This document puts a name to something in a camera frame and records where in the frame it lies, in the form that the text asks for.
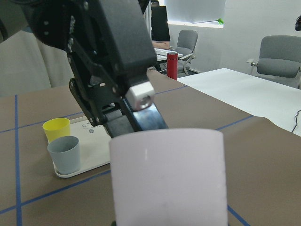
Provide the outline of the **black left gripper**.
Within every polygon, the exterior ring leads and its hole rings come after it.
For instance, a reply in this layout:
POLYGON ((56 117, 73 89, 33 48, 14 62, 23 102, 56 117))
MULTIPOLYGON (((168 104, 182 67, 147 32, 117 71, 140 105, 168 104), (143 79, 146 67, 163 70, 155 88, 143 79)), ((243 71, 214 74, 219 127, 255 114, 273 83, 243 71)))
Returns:
POLYGON ((143 18, 146 0, 24 0, 34 35, 64 50, 73 71, 70 90, 96 125, 131 86, 149 81, 156 62, 143 18))

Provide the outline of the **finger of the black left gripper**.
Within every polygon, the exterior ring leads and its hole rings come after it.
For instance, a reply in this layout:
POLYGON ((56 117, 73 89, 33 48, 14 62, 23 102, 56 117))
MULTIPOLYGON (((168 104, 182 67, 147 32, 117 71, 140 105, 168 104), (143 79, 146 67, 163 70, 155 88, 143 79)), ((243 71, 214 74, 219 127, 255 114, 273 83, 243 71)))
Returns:
POLYGON ((106 113, 104 124, 111 137, 137 131, 167 129, 168 126, 154 104, 155 90, 149 81, 131 86, 125 97, 106 113))

